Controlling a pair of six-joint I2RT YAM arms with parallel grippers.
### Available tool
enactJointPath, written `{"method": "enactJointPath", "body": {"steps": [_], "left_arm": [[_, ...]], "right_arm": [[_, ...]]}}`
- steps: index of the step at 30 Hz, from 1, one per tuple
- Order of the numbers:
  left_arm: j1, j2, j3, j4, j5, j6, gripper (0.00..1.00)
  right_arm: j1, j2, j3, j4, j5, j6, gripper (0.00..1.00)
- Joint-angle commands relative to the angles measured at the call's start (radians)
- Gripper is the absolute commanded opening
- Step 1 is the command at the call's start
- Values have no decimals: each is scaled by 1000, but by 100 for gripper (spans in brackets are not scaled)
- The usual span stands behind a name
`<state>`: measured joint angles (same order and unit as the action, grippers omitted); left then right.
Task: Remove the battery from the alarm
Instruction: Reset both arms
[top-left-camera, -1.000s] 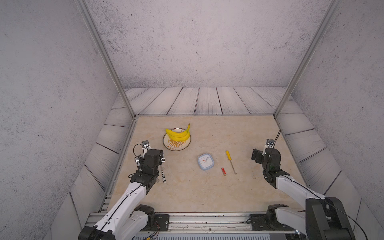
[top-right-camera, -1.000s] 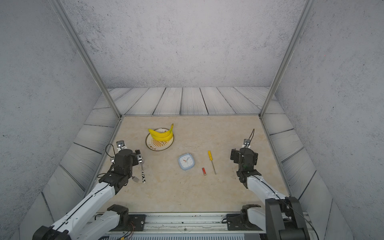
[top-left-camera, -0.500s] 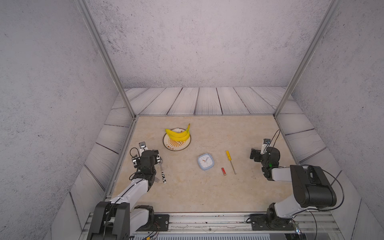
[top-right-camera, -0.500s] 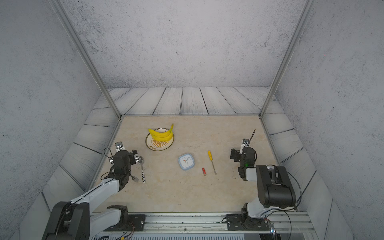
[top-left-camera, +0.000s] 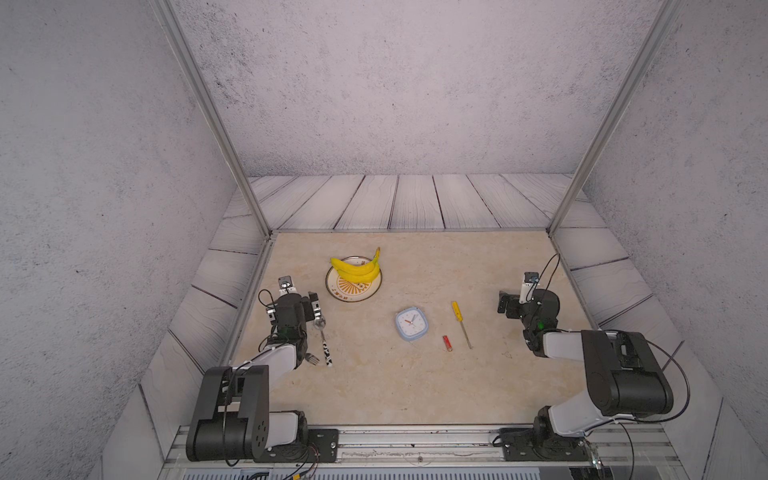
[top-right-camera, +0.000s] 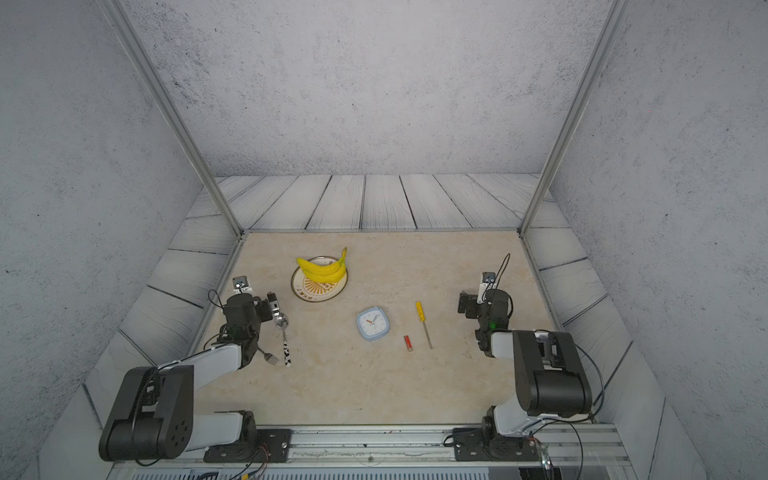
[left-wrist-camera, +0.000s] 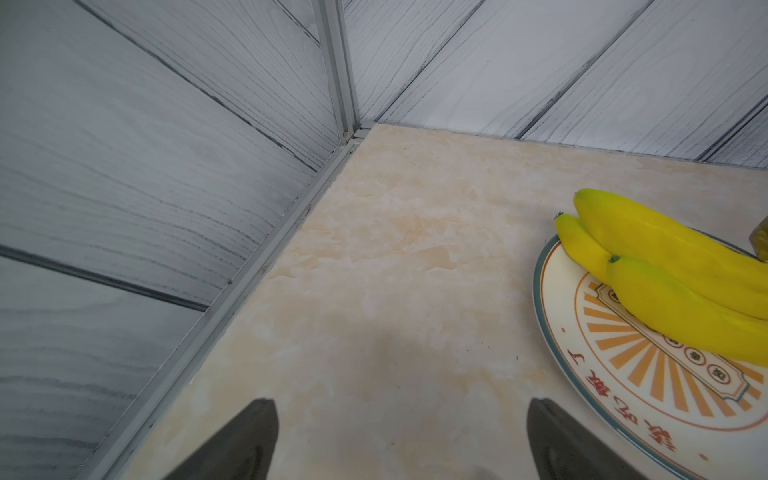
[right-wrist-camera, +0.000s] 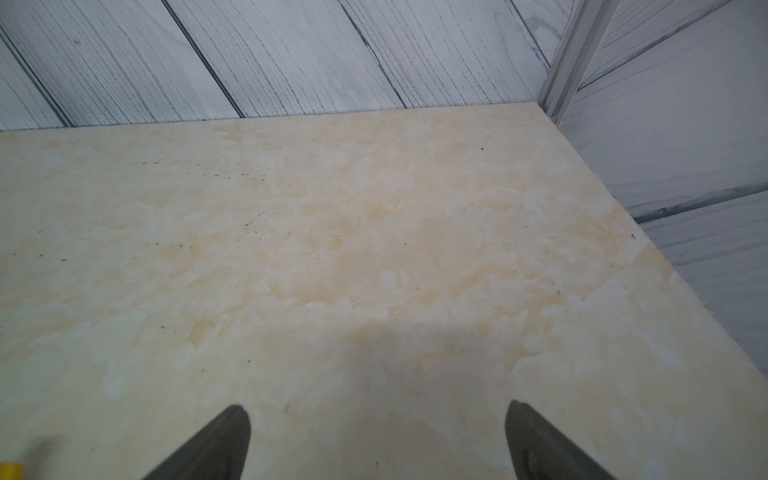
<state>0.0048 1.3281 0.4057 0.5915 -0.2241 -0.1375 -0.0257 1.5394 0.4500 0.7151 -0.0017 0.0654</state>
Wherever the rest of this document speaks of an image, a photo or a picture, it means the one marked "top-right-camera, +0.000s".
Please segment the yellow handled screwdriver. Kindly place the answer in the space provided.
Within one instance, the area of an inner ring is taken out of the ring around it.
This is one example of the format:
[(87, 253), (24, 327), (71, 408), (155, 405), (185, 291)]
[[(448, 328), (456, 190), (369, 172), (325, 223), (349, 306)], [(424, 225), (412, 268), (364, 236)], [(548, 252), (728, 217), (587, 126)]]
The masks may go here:
[(433, 349), (434, 346), (433, 346), (433, 343), (431, 341), (429, 330), (428, 330), (428, 327), (427, 327), (427, 324), (426, 324), (426, 316), (425, 316), (425, 312), (424, 312), (424, 309), (423, 309), (423, 305), (422, 305), (422, 303), (420, 301), (416, 301), (415, 302), (415, 306), (416, 306), (416, 310), (417, 310), (419, 321), (420, 321), (420, 323), (421, 323), (421, 325), (423, 327), (424, 333), (425, 333), (425, 337), (426, 337), (426, 340), (427, 340), (428, 347), (430, 349)]

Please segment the light blue alarm clock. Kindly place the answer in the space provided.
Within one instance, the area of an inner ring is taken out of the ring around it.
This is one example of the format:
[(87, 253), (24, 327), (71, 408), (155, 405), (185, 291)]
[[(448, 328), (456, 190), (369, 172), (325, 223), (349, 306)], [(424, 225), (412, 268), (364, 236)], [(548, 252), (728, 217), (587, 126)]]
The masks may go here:
[(366, 341), (373, 342), (390, 331), (390, 322), (384, 310), (380, 307), (371, 307), (360, 312), (356, 317), (356, 325)]

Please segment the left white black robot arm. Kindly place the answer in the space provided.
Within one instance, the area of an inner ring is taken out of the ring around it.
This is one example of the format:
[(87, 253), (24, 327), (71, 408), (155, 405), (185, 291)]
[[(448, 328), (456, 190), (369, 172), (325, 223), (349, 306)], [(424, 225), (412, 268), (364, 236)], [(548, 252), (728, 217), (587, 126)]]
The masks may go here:
[[(262, 300), (237, 293), (222, 305), (222, 337), (211, 347), (155, 367), (135, 367), (124, 376), (103, 427), (98, 453), (104, 461), (134, 461), (141, 466), (203, 450), (208, 463), (267, 463), (269, 442), (262, 439), (250, 411), (198, 415), (195, 394), (220, 377), (247, 367), (259, 346), (261, 325), (279, 318), (277, 295)], [(271, 355), (264, 353), (269, 360)]]

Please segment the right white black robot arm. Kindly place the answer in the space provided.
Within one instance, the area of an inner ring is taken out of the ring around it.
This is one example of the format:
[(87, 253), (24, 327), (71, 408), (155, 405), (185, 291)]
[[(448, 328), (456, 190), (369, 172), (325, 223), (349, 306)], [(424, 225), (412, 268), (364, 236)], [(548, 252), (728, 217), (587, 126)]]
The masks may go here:
[(515, 396), (489, 408), (482, 424), (486, 441), (527, 438), (548, 419), (591, 412), (591, 386), (570, 334), (513, 329), (511, 296), (499, 289), (460, 293), (457, 311), (478, 322), (475, 339), (482, 353), (514, 367)]

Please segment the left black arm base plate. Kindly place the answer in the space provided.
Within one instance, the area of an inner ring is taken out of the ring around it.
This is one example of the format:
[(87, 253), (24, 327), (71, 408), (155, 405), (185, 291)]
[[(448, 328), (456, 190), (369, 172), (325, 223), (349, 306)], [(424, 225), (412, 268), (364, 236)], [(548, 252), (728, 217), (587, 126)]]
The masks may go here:
[(210, 447), (205, 463), (286, 463), (291, 446), (291, 429), (249, 430), (232, 444)]

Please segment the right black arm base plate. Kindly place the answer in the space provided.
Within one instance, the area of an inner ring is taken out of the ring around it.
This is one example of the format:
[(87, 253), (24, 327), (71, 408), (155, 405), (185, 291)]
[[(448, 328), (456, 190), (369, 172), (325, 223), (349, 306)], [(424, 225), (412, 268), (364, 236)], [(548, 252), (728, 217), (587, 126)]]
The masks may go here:
[(534, 462), (540, 459), (536, 443), (525, 437), (507, 437), (492, 426), (454, 428), (442, 446), (451, 448), (459, 462)]

